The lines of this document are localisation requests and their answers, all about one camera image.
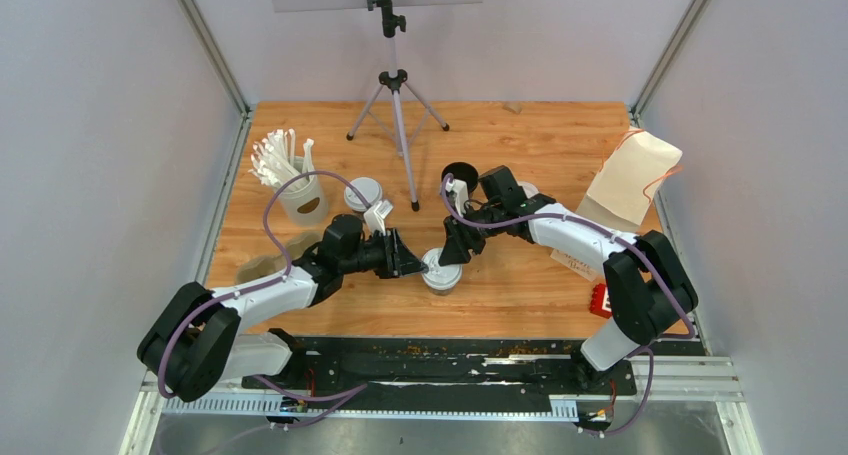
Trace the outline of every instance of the wooden tabletop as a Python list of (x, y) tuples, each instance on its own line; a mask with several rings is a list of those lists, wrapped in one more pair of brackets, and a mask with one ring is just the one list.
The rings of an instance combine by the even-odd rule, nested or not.
[[(629, 127), (622, 103), (524, 103), (514, 114), (494, 102), (441, 102), (434, 107), (451, 126), (443, 132), (432, 118), (410, 147), (421, 211), (409, 205), (403, 160), (392, 139), (366, 119), (354, 141), (345, 140), (362, 102), (261, 103), (238, 169), (224, 219), (208, 287), (228, 286), (248, 260), (275, 254), (262, 229), (262, 212), (272, 192), (247, 172), (254, 141), (277, 128), (294, 128), (298, 142), (315, 140), (318, 169), (338, 172), (349, 180), (378, 180), (395, 210), (389, 226), (418, 256), (442, 247), (442, 220), (447, 212), (438, 198), (442, 169), (465, 161), (482, 173), (507, 165), (516, 179), (574, 210), (600, 168), (601, 159)], [(424, 110), (405, 103), (410, 133)], [(391, 125), (391, 106), (373, 109)], [(311, 228), (323, 232), (332, 216), (350, 213), (343, 187), (323, 179), (330, 215)], [(304, 229), (288, 221), (282, 207), (272, 212), (271, 227), (280, 240)], [(642, 231), (660, 229), (649, 211)], [(593, 284), (550, 258), (550, 249), (508, 235), (489, 239), (484, 253), (464, 266), (462, 280), (448, 296), (430, 293), (420, 276), (380, 280), (373, 273), (345, 277), (344, 286), (327, 301), (288, 312), (254, 327), (262, 332), (280, 327), (295, 335), (334, 336), (462, 336), (503, 338), (586, 338), (605, 320), (590, 314)]]

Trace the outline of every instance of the tripod clamp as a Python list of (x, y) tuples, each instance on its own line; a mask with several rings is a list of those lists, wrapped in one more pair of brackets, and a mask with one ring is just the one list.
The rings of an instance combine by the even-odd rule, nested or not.
[(374, 7), (379, 7), (383, 13), (383, 35), (386, 38), (394, 37), (398, 28), (401, 32), (406, 32), (406, 17), (395, 15), (392, 0), (366, 0), (366, 2), (369, 12), (373, 12)]

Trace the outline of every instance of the black and white robotic arm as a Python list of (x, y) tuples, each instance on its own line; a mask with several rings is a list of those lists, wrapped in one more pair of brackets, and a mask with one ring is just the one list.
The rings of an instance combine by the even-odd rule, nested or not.
[[(183, 285), (139, 345), (139, 360), (158, 372), (167, 358), (165, 383), (186, 402), (200, 398), (219, 380), (255, 374), (290, 375), (296, 380), (304, 361), (293, 337), (279, 329), (260, 335), (242, 332), (281, 313), (321, 303), (341, 288), (349, 273), (373, 271), (385, 279), (426, 271), (397, 230), (385, 228), (389, 210), (391, 205), (382, 201), (366, 213), (372, 231), (367, 239), (359, 218), (335, 217), (321, 241), (294, 260), (288, 273), (212, 290), (197, 282)], [(213, 297), (227, 299), (197, 315), (193, 327), (180, 334), (165, 357), (179, 325)]]
[[(479, 178), (487, 201), (479, 208), (467, 203), (467, 184), (447, 183), (447, 200), (455, 214), (445, 218), (445, 246), (439, 265), (468, 263), (480, 254), (486, 239), (501, 233), (530, 243), (560, 250), (604, 274), (612, 318), (573, 354), (578, 376), (586, 385), (603, 378), (606, 371), (638, 349), (648, 345), (680, 320), (677, 309), (654, 278), (645, 280), (645, 260), (662, 279), (683, 313), (698, 305), (698, 297), (668, 238), (660, 232), (645, 235), (623, 233), (587, 220), (553, 198), (527, 197), (512, 172), (501, 166)], [(518, 218), (526, 221), (514, 223)], [(625, 249), (629, 244), (639, 255)]]

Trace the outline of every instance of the beige paper bag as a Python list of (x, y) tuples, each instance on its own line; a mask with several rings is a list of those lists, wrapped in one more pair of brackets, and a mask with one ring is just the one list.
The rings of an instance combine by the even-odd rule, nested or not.
[(683, 152), (635, 127), (624, 137), (592, 180), (576, 213), (616, 230), (634, 232), (642, 225), (663, 176), (677, 165)]

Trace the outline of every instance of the red object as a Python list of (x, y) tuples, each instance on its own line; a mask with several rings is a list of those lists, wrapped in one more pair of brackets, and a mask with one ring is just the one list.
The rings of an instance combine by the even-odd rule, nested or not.
[(592, 301), (589, 302), (589, 312), (599, 317), (612, 317), (612, 309), (609, 306), (609, 293), (607, 286), (603, 283), (595, 285), (592, 289)]

